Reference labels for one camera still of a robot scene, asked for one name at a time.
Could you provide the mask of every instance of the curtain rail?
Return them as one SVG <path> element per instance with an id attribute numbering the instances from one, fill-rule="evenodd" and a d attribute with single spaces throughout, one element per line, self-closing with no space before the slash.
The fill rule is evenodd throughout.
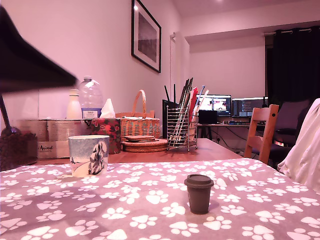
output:
<path id="1" fill-rule="evenodd" d="M 306 31 L 311 32 L 311 28 L 306 28 L 306 29 L 300 29 L 300 30 L 299 30 L 299 32 L 306 32 Z M 282 34 L 287 34 L 287 33 L 292 34 L 293 31 L 292 31 L 292 30 L 282 31 L 281 33 L 282 33 Z M 276 35 L 276 32 L 275 32 L 275 31 L 273 31 L 273 32 L 267 32 L 267 33 L 265 33 L 264 35 L 265 35 L 265 36 L 268 36 L 268 35 Z"/>

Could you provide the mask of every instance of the plastic water bottle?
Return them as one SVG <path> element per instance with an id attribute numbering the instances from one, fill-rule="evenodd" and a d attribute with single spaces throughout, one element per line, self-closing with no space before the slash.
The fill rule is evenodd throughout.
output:
<path id="1" fill-rule="evenodd" d="M 66 109 L 66 119 L 81 119 L 82 112 L 79 103 L 78 89 L 70 89 L 69 103 Z"/>
<path id="2" fill-rule="evenodd" d="M 100 90 L 100 84 L 91 76 L 85 76 L 79 85 L 79 102 L 81 104 L 82 118 L 99 118 L 104 106 L 104 99 Z"/>

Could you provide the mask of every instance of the tablecloth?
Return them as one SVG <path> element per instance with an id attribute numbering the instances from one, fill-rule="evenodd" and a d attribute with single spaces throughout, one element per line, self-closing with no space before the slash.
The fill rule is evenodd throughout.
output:
<path id="1" fill-rule="evenodd" d="M 215 182 L 209 213 L 190 212 L 189 174 Z M 320 240 L 320 195 L 253 159 L 66 165 L 0 173 L 2 240 Z"/>

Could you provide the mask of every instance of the reusable coffee cup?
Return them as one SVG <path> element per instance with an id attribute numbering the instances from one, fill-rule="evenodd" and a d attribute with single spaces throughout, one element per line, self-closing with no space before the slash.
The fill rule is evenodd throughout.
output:
<path id="1" fill-rule="evenodd" d="M 107 171 L 109 136 L 70 136 L 68 140 L 73 177 L 83 178 Z"/>
<path id="2" fill-rule="evenodd" d="M 207 214 L 210 190 L 214 181 L 205 175 L 191 174 L 184 180 L 184 184 L 187 186 L 191 212 L 193 214 Z"/>

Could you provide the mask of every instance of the basket handle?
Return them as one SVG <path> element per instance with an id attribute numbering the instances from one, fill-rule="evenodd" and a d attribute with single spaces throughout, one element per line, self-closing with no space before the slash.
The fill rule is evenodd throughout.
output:
<path id="1" fill-rule="evenodd" d="M 134 104 L 133 104 L 133 110 L 132 110 L 132 116 L 134 116 L 136 113 L 136 106 L 137 106 L 138 98 L 140 95 L 142 95 L 142 109 L 143 109 L 143 113 L 144 113 L 143 118 L 145 119 L 147 116 L 147 114 L 146 114 L 146 112 L 147 112 L 146 111 L 146 93 L 142 89 L 140 89 L 140 91 L 138 92 L 138 94 L 135 97 Z"/>

